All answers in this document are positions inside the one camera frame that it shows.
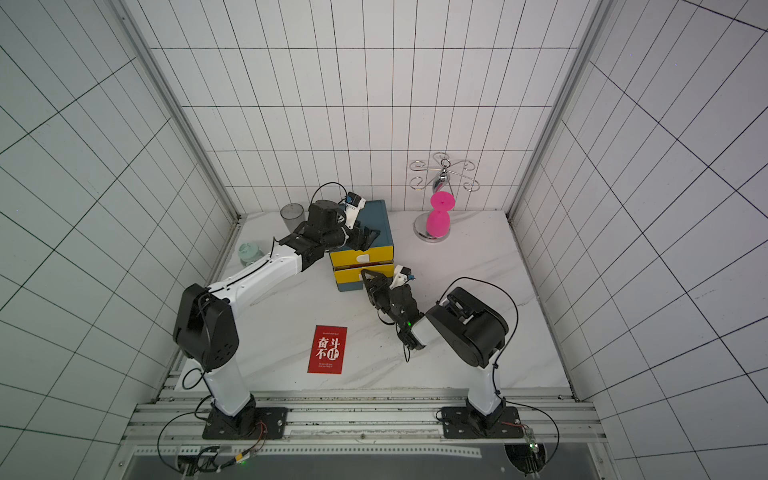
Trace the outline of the yellow drawer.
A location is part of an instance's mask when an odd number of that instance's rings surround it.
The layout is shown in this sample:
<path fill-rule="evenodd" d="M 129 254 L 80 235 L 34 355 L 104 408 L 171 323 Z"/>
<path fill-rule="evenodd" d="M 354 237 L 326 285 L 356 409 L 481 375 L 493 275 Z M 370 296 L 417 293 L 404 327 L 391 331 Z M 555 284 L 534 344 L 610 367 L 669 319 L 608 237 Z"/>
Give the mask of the yellow drawer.
<path fill-rule="evenodd" d="M 371 247 L 360 251 L 349 248 L 330 253 L 331 264 L 336 269 L 358 268 L 365 265 L 389 264 L 394 260 L 394 246 Z"/>
<path fill-rule="evenodd" d="M 373 272 L 382 273 L 387 277 L 392 277 L 394 275 L 395 265 L 393 263 L 383 263 L 339 268 L 334 270 L 334 278 L 339 285 L 361 282 L 363 270 L 371 270 Z"/>

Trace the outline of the teal drawer cabinet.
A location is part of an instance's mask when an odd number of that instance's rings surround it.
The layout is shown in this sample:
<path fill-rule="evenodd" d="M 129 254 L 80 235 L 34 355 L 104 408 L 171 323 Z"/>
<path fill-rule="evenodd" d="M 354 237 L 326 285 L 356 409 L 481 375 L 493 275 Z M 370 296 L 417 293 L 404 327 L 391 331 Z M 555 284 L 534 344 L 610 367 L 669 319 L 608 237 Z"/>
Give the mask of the teal drawer cabinet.
<path fill-rule="evenodd" d="M 380 247 L 385 245 L 394 246 L 388 219 L 387 207 L 384 200 L 369 201 L 365 205 L 365 208 L 360 212 L 358 221 L 360 222 L 361 226 L 366 226 L 371 229 L 378 229 L 381 231 L 379 237 L 375 240 L 371 247 Z"/>

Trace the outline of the red postcard white characters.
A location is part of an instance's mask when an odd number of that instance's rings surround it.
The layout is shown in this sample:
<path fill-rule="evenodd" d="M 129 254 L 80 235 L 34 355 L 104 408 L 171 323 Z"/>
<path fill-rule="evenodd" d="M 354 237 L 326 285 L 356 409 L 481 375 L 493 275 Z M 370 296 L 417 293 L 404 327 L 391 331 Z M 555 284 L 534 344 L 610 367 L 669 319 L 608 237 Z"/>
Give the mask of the red postcard white characters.
<path fill-rule="evenodd" d="M 346 327 L 317 325 L 307 372 L 340 375 L 343 371 L 346 340 Z"/>

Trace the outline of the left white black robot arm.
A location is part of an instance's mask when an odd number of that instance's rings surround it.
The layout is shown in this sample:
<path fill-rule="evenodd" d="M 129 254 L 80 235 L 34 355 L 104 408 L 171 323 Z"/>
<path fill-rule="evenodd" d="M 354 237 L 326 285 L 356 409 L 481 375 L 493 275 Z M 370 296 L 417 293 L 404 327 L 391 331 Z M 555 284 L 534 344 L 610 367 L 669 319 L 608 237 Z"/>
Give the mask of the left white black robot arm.
<path fill-rule="evenodd" d="M 326 253 L 341 247 L 369 249 L 380 232 L 358 220 L 366 206 L 367 201 L 353 192 L 340 202 L 317 200 L 310 204 L 308 218 L 274 240 L 265 257 L 222 281 L 194 283 L 183 291 L 173 340 L 201 369 L 216 413 L 235 420 L 255 408 L 235 360 L 238 315 Z"/>

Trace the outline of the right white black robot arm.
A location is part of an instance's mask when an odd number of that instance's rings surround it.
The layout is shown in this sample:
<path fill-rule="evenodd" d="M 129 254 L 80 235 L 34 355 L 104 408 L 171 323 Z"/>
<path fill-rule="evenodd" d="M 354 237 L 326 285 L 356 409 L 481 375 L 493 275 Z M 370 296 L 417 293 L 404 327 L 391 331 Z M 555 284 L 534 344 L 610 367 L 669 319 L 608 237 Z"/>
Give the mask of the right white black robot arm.
<path fill-rule="evenodd" d="M 503 398 L 495 387 L 491 361 L 513 336 L 507 321 L 481 299 L 460 287 L 461 278 L 445 289 L 429 310 L 423 312 L 414 299 L 409 282 L 411 270 L 399 266 L 388 277 L 363 269 L 361 278 L 369 302 L 383 321 L 395 328 L 406 358 L 414 350 L 425 349 L 442 339 L 468 367 L 480 373 L 468 389 L 466 408 L 469 418 L 480 428 L 495 424 L 504 412 Z"/>

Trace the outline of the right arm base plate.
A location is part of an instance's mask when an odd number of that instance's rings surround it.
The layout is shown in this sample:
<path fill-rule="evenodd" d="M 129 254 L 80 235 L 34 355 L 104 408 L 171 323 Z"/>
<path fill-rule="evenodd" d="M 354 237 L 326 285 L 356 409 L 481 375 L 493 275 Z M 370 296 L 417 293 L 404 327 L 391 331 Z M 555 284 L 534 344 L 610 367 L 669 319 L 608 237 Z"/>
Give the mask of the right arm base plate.
<path fill-rule="evenodd" d="M 522 439 L 524 437 L 524 427 L 518 410 L 503 404 L 488 416 L 482 415 L 469 404 L 463 407 L 442 407 L 437 418 L 446 439 Z"/>

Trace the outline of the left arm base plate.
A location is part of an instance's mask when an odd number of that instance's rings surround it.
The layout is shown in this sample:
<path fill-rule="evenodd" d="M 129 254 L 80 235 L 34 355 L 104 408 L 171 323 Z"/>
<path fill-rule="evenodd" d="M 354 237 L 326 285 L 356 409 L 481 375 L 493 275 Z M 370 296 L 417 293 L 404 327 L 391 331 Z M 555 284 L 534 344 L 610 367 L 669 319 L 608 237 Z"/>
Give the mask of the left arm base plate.
<path fill-rule="evenodd" d="M 245 441 L 279 440 L 284 436 L 289 410 L 283 407 L 246 406 L 230 417 L 214 407 L 205 421 L 204 440 Z"/>

